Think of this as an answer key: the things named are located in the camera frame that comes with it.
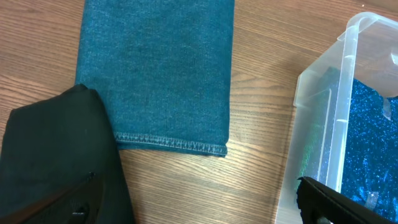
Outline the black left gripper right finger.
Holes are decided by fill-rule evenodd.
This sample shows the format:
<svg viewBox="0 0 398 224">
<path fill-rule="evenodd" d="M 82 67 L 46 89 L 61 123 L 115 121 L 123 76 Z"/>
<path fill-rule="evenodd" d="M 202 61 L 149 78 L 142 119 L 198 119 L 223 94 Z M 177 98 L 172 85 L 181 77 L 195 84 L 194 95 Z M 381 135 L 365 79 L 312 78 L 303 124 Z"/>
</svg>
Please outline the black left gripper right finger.
<svg viewBox="0 0 398 224">
<path fill-rule="evenodd" d="M 297 206 L 303 224 L 392 224 L 311 177 L 298 178 Z"/>
</svg>

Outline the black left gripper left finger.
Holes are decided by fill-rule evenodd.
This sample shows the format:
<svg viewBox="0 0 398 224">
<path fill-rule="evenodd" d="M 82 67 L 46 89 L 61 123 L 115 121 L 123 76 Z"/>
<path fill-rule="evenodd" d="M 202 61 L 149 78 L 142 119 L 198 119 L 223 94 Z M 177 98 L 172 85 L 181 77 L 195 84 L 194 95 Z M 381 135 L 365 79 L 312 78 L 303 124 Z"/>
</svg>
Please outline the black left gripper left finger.
<svg viewBox="0 0 398 224">
<path fill-rule="evenodd" d="M 95 224 L 103 199 L 104 178 L 90 172 L 83 180 L 1 217 L 1 223 Z"/>
</svg>

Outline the black cloth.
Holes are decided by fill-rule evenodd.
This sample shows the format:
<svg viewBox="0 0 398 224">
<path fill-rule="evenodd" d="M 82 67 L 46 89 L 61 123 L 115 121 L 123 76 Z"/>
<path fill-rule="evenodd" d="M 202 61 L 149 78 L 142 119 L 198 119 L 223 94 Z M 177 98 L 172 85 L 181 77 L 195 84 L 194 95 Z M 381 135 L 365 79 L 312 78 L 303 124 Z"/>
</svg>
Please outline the black cloth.
<svg viewBox="0 0 398 224">
<path fill-rule="evenodd" d="M 121 159 L 96 90 L 75 85 L 11 111 L 2 139 L 1 215 L 89 176 L 104 179 L 99 223 L 134 223 Z"/>
</svg>

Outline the blue green sequin garment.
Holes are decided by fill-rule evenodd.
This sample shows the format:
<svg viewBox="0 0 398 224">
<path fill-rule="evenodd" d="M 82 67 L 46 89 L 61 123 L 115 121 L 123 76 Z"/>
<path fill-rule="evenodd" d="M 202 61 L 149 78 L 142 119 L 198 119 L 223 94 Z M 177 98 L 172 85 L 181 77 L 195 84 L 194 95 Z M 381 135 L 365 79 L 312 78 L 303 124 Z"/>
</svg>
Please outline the blue green sequin garment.
<svg viewBox="0 0 398 224">
<path fill-rule="evenodd" d="M 340 70 L 328 67 L 315 86 L 319 89 L 303 105 L 303 150 L 297 177 L 325 183 L 330 160 L 336 93 Z M 353 81 L 341 193 L 397 222 L 397 98 L 383 98 L 376 90 Z"/>
</svg>

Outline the clear plastic storage bin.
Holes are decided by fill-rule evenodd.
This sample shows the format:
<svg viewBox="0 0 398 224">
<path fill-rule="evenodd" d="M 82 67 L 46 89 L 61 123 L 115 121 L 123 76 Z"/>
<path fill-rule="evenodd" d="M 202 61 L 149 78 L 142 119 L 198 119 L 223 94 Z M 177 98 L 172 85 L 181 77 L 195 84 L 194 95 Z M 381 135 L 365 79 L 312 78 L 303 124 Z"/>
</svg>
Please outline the clear plastic storage bin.
<svg viewBox="0 0 398 224">
<path fill-rule="evenodd" d="M 383 98 L 397 98 L 397 22 L 373 12 L 355 15 L 348 21 L 346 30 L 337 41 L 299 75 L 294 98 L 296 114 L 276 223 L 302 221 L 297 206 L 300 181 L 296 176 L 303 155 L 303 150 L 297 147 L 302 140 L 299 117 L 304 113 L 304 103 L 319 90 L 315 83 L 328 67 L 340 70 L 340 82 L 335 91 L 335 110 L 332 113 L 334 121 L 327 178 L 322 184 L 342 194 L 343 158 L 353 81 L 359 80 Z"/>
</svg>

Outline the folded blue denim cloth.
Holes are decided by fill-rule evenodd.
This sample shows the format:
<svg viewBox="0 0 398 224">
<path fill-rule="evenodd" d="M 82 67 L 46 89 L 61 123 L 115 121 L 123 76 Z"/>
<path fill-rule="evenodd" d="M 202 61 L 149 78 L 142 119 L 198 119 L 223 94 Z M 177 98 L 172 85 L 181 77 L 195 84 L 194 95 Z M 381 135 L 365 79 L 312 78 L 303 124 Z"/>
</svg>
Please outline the folded blue denim cloth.
<svg viewBox="0 0 398 224">
<path fill-rule="evenodd" d="M 234 0 L 86 0 L 76 65 L 120 149 L 224 157 Z"/>
</svg>

